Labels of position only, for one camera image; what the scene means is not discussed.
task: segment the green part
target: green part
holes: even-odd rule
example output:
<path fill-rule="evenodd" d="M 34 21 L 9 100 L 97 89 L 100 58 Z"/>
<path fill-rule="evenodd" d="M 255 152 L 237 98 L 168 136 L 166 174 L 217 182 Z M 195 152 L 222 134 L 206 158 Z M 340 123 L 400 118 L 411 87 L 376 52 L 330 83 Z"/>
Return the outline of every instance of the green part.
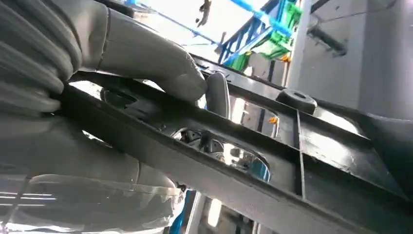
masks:
<path fill-rule="evenodd" d="M 230 64 L 230 68 L 242 72 L 248 64 L 249 57 L 251 55 L 243 54 L 238 56 L 233 62 Z"/>
<path fill-rule="evenodd" d="M 293 30 L 300 22 L 302 11 L 295 3 L 288 2 L 284 7 L 282 14 L 281 24 L 285 25 L 288 29 Z"/>
<path fill-rule="evenodd" d="M 288 2 L 284 7 L 281 24 L 290 30 L 298 25 L 302 11 L 292 2 Z M 273 31 L 270 35 L 254 46 L 252 51 L 260 53 L 267 59 L 279 59 L 292 49 L 293 40 L 278 31 Z"/>
<path fill-rule="evenodd" d="M 260 41 L 252 51 L 260 53 L 267 59 L 279 59 L 291 51 L 290 38 L 280 32 L 272 32 Z"/>

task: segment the black plastic frame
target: black plastic frame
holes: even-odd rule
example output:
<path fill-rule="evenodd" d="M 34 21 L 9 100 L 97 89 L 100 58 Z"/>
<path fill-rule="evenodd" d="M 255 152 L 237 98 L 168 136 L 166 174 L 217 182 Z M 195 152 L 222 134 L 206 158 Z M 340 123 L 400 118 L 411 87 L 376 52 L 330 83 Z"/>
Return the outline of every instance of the black plastic frame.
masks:
<path fill-rule="evenodd" d="M 323 197 L 325 191 L 324 188 L 314 187 L 319 182 L 316 181 L 314 184 L 311 175 L 316 175 L 315 177 L 320 177 L 321 181 L 329 181 L 328 183 L 332 184 L 344 183 L 344 188 L 350 186 L 350 190 L 358 191 L 357 199 L 370 202 L 371 196 L 374 205 L 380 205 L 381 201 L 388 201 L 381 209 L 391 215 L 392 212 L 396 212 L 402 217 L 400 223 L 393 225 L 404 225 L 405 220 L 409 219 L 408 210 L 412 206 L 403 195 L 376 185 L 368 177 L 352 175 L 308 155 L 303 151 L 301 131 L 305 123 L 343 139 L 344 142 L 371 147 L 370 140 L 364 136 L 348 132 L 231 83 L 228 87 L 232 96 L 244 98 L 250 103 L 274 113 L 287 115 L 294 120 L 294 147 L 234 124 L 135 80 L 96 73 L 78 73 L 74 78 L 89 80 L 102 87 L 126 91 L 128 94 L 136 94 L 138 98 L 149 100 L 162 110 L 161 117 L 156 120 L 157 123 L 162 124 L 149 126 L 71 86 L 67 86 L 62 95 L 65 116 L 113 147 L 164 172 L 175 181 L 187 184 L 211 198 L 221 200 L 226 206 L 277 233 L 330 234 L 379 231 L 369 220 L 364 222 L 354 217 L 358 207 L 347 207 L 342 211 L 340 204 L 331 206 L 319 201 L 317 198 Z M 273 176 L 277 178 L 280 186 L 271 186 L 170 138 L 170 133 L 167 132 L 170 125 L 173 129 L 180 126 L 205 129 L 217 139 L 263 153 L 266 157 L 278 160 L 280 165 L 289 164 L 295 168 L 294 173 L 285 174 L 285 171 L 277 170 Z M 286 189 L 283 185 L 288 187 L 291 185 L 293 189 Z M 310 199 L 307 195 L 309 186 L 311 186 L 311 191 L 308 193 Z"/>

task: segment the black cable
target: black cable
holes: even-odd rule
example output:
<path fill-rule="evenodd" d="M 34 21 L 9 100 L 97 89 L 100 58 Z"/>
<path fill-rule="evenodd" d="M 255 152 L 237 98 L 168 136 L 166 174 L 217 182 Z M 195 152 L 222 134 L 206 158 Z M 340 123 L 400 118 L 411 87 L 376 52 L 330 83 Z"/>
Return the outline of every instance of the black cable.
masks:
<path fill-rule="evenodd" d="M 388 10 L 388 9 L 392 8 L 394 5 L 396 5 L 397 1 L 398 1 L 398 0 L 393 0 L 393 1 L 390 2 L 386 7 L 383 7 L 383 8 L 381 8 L 381 9 L 371 10 L 371 11 L 357 12 L 357 13 L 353 13 L 353 14 L 350 14 L 350 15 L 340 16 L 340 17 L 331 18 L 331 19 L 324 19 L 324 20 L 319 21 L 318 24 L 322 24 L 322 23 L 326 23 L 326 22 L 331 22 L 331 21 L 335 21 L 335 20 L 340 20 L 340 19 L 345 19 L 345 18 L 349 18 L 349 17 L 353 17 L 353 16 L 358 16 L 358 15 L 363 15 L 363 14 L 377 13 L 377 12 L 385 11 L 385 10 Z"/>

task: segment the gloved hand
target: gloved hand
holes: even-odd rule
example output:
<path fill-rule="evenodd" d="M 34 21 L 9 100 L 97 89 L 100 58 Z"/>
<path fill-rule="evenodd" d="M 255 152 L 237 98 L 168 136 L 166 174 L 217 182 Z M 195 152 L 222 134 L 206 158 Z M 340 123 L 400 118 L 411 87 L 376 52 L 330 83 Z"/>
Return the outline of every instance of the gloved hand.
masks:
<path fill-rule="evenodd" d="M 19 77 L 0 84 L 9 109 L 55 111 L 49 93 L 78 70 L 149 79 L 187 101 L 206 91 L 182 47 L 94 0 L 1 0 L 0 12 L 0 67 Z"/>
<path fill-rule="evenodd" d="M 87 139 L 69 119 L 43 115 L 59 109 L 51 95 L 79 70 L 153 80 L 187 101 L 207 88 L 179 45 L 93 0 L 0 0 L 0 166 L 9 165 L 0 191 L 31 196 L 0 198 L 18 204 L 0 222 L 12 232 L 170 225 L 182 203 L 173 181 Z"/>

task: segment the screw hole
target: screw hole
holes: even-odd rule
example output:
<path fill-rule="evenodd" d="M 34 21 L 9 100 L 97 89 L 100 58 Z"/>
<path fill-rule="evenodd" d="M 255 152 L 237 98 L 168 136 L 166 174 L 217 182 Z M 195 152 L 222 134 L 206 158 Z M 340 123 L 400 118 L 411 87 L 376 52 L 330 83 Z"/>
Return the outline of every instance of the screw hole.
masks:
<path fill-rule="evenodd" d="M 302 95 L 302 94 L 300 94 L 300 93 L 294 92 L 294 94 L 295 94 L 296 96 L 300 97 L 300 98 L 305 98 L 305 96 Z"/>

